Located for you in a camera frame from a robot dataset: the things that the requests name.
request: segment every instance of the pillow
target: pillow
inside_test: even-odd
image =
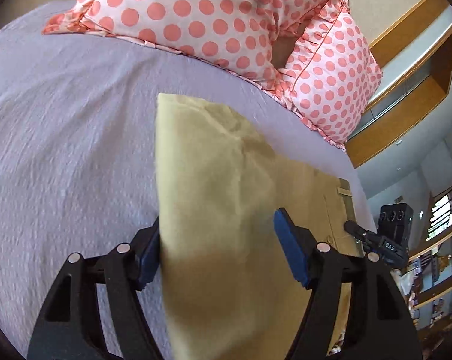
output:
[[[275,87],[271,44],[327,0],[77,0],[44,33],[82,32],[195,56]]]
[[[382,76],[348,0],[329,0],[316,8],[279,69],[275,94],[309,128],[344,149]]]

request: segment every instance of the yellow fabric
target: yellow fabric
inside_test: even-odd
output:
[[[357,254],[340,179],[277,155],[241,115],[160,94],[156,127],[164,307],[177,360],[282,359],[310,291],[294,280],[272,216]],[[332,344],[347,320],[343,285]]]

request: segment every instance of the silver screw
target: silver screw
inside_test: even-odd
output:
[[[118,253],[124,254],[124,253],[127,253],[128,251],[131,250],[131,245],[129,245],[129,244],[121,244],[121,245],[117,246],[116,250],[117,250]]]
[[[331,250],[331,246],[329,246],[326,242],[320,242],[318,245],[316,245],[316,248],[321,253],[327,253]]]
[[[81,255],[79,253],[73,253],[71,255],[69,255],[69,257],[67,258],[67,261],[69,261],[71,264],[74,264],[76,262],[78,262],[81,259]]]
[[[375,252],[371,251],[368,253],[368,260],[372,262],[378,262],[379,256]]]

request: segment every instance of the bed sheet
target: bed sheet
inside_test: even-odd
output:
[[[105,254],[156,218],[160,92],[229,105],[278,153],[348,180],[358,223],[374,228],[348,156],[248,82],[119,39],[42,36],[73,3],[50,2],[0,30],[0,327],[23,355],[67,255]],[[108,347],[119,354],[99,292]],[[171,359],[160,274],[140,302]]]

